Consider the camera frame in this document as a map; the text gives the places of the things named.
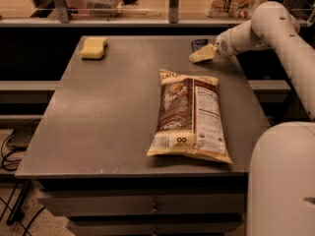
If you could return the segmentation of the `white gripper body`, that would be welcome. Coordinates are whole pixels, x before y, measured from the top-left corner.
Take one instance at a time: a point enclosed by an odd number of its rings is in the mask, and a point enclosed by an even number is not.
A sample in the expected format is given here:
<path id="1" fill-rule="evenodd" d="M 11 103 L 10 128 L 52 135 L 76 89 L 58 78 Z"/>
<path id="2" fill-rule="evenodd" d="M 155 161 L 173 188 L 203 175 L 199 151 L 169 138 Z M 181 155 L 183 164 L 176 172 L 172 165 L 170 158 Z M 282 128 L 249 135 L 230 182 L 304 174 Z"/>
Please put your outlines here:
<path id="1" fill-rule="evenodd" d="M 222 57 L 230 57 L 236 54 L 231 41 L 232 30 L 228 29 L 216 37 L 215 47 L 218 55 Z"/>

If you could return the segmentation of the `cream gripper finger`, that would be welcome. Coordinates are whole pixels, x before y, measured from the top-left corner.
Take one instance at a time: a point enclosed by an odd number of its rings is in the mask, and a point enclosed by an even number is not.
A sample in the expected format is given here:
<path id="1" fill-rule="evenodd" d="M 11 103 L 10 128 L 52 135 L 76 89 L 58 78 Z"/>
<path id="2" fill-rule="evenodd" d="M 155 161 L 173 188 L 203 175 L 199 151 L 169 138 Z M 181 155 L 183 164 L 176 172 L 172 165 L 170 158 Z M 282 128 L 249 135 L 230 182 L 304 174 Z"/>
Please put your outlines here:
<path id="1" fill-rule="evenodd" d="M 192 46 L 193 53 L 189 56 L 191 63 L 198 63 L 206 60 L 214 59 L 216 56 L 217 48 L 212 44 Z"/>

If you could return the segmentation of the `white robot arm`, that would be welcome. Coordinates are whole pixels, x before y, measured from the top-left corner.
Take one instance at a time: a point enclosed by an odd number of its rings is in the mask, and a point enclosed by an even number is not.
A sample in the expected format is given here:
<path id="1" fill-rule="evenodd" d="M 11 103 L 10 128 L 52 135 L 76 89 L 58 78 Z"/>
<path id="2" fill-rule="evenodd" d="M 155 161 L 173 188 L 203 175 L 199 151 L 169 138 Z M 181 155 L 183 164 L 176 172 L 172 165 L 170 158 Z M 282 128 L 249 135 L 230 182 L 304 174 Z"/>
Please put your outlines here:
<path id="1" fill-rule="evenodd" d="M 298 102 L 260 136 L 248 173 L 246 236 L 315 236 L 315 49 L 281 3 L 259 5 L 251 18 L 219 34 L 206 58 L 270 48 Z"/>

